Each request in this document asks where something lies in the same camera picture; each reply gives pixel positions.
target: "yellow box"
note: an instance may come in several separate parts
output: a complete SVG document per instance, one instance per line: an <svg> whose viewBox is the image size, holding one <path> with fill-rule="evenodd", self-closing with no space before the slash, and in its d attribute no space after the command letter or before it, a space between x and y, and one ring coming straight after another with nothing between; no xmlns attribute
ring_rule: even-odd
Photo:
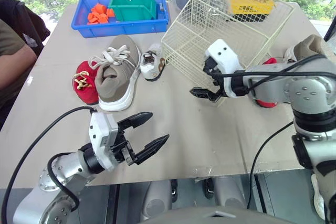
<svg viewBox="0 0 336 224"><path fill-rule="evenodd" d="M268 15L274 7L273 0L230 0L233 14Z"/></svg>

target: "wire basket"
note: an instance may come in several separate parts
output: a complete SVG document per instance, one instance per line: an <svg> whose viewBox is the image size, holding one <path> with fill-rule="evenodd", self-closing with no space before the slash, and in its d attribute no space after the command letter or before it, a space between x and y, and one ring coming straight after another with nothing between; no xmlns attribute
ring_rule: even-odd
<svg viewBox="0 0 336 224"><path fill-rule="evenodd" d="M205 50L223 39L243 67L259 64L293 12L281 0L271 0L267 15L237 14L244 0L189 0L161 40L167 64L197 86L215 92L212 78L203 72Z"/></svg>

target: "white table surface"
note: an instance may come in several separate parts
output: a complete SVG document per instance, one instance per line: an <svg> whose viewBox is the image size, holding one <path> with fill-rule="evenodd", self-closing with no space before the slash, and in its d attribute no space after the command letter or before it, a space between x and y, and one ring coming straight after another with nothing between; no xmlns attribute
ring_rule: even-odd
<svg viewBox="0 0 336 224"><path fill-rule="evenodd" d="M20 157L40 132L62 113L85 105L72 89L72 76L82 61L99 54L113 39L83 38L70 27L75 9L70 5L65 10L0 132L0 188L7 186ZM172 19L176 17L172 5L170 14ZM296 7L270 52L280 57L287 47L313 33L317 31ZM163 34L131 37L145 51L160 42ZM118 121L138 112L153 112L146 124L125 134L135 152L157 137L169 133L170 138L140 166L120 164L113 172L98 175L93 184L247 173L262 142L293 117L287 104L263 109L247 97L227 99L217 108L193 97L189 93L193 86L172 66L167 66L156 82L140 75L131 106L113 115ZM88 143L89 121L89 112L80 111L50 130L26 159L14 187L34 187L51 156L76 151ZM257 172L301 168L292 148L293 133L293 128L285 130L264 148Z"/></svg>

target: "floor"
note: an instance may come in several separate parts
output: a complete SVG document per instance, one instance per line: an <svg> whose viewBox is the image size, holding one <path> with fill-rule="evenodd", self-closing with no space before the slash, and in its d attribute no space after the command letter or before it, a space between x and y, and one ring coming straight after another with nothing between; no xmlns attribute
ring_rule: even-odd
<svg viewBox="0 0 336 224"><path fill-rule="evenodd" d="M290 170L258 175L267 213L297 224L323 224L324 221L318 217L313 208L310 175L309 170ZM233 178L247 198L249 193L247 175L236 175ZM203 195L202 183L197 183L194 179L179 179L178 184L178 199L173 203L173 209L215 205L214 199L206 199ZM117 224L134 224L140 221L140 211L148 185L149 183L146 182L120 185ZM258 195L257 191L254 185L255 195ZM29 192L30 189L13 190L8 207L8 224L12 224L17 205ZM68 223L112 223L111 218L107 218L107 213L111 213L107 208L113 208L113 202L109 202L109 194L111 194L110 186L86 187L81 192L81 205L78 210L71 213ZM4 190L1 189L1 201L3 195Z"/></svg>

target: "green plastic bin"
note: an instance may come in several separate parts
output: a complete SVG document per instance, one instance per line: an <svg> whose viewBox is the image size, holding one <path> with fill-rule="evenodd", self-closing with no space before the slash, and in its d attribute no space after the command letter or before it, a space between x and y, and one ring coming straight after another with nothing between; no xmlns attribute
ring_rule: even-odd
<svg viewBox="0 0 336 224"><path fill-rule="evenodd" d="M111 0L109 8L114 10L117 21L156 19L155 0Z"/></svg>

